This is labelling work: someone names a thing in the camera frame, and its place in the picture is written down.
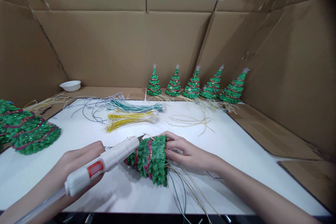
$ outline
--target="left hand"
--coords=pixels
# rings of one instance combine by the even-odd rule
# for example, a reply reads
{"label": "left hand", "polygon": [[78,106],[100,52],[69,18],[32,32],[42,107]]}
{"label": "left hand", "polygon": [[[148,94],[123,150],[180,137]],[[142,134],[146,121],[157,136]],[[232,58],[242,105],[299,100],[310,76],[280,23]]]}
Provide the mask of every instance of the left hand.
{"label": "left hand", "polygon": [[[25,196],[11,205],[1,216],[0,223],[12,224],[22,218],[28,212],[33,210],[43,201],[47,200],[55,192],[64,186],[65,181],[70,173],[86,165],[93,159],[100,156],[105,151],[101,141],[94,142],[82,149],[70,150],[63,154],[55,166],[44,176],[36,186],[34,186]],[[52,219],[59,212],[70,206],[78,200],[84,193],[97,184],[103,177],[100,174],[91,181],[88,188],[78,193],[75,197],[63,196],[53,205],[40,213],[30,223],[45,223]]]}

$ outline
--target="white bowl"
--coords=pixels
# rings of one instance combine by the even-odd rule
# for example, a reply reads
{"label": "white bowl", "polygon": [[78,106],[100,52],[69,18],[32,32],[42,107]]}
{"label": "white bowl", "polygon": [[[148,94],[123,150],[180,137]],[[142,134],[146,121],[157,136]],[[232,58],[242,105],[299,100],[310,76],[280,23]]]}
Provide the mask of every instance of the white bowl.
{"label": "white bowl", "polygon": [[63,88],[67,92],[75,92],[81,88],[80,86],[81,86],[81,81],[79,80],[64,82],[60,85],[60,87]]}

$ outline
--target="yellow wire bundle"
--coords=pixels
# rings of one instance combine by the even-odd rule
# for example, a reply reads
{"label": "yellow wire bundle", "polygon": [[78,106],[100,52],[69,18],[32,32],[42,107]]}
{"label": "yellow wire bundle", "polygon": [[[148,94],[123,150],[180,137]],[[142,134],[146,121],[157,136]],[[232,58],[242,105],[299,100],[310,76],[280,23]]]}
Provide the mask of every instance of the yellow wire bundle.
{"label": "yellow wire bundle", "polygon": [[110,120],[105,126],[106,132],[110,133],[112,130],[131,123],[138,123],[148,121],[155,123],[158,120],[158,111],[151,110],[147,113],[126,113],[116,109],[112,114],[108,114],[107,118]]}

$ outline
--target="cardboard flap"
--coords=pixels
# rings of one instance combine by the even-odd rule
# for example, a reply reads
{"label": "cardboard flap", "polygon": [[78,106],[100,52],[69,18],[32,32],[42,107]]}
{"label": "cardboard flap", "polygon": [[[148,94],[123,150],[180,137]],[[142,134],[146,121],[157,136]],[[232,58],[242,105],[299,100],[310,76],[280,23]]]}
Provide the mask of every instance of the cardboard flap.
{"label": "cardboard flap", "polygon": [[125,99],[128,97],[130,100],[144,100],[145,99],[145,88],[140,87],[90,87],[90,86],[82,86],[78,91],[76,92],[67,92],[64,91],[57,94],[64,94],[63,97],[78,97],[78,96],[93,96],[93,97],[99,97],[104,98],[108,96],[112,96],[117,93],[122,93],[125,97]]}
{"label": "cardboard flap", "polygon": [[265,150],[276,156],[322,160],[305,141],[255,108],[238,104],[230,115]]}
{"label": "cardboard flap", "polygon": [[278,164],[324,207],[336,214],[336,166],[327,161],[281,161]]}

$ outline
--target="right hand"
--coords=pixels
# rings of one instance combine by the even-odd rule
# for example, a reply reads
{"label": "right hand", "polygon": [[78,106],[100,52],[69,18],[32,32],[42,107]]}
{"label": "right hand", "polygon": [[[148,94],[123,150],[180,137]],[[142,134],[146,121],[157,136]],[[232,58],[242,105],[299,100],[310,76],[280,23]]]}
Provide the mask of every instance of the right hand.
{"label": "right hand", "polygon": [[[164,150],[166,157],[180,165],[203,171],[213,171],[219,163],[223,162],[220,157],[198,148],[170,131],[165,131],[160,135],[167,136],[166,149]],[[174,148],[181,150],[183,155],[172,151]]]}

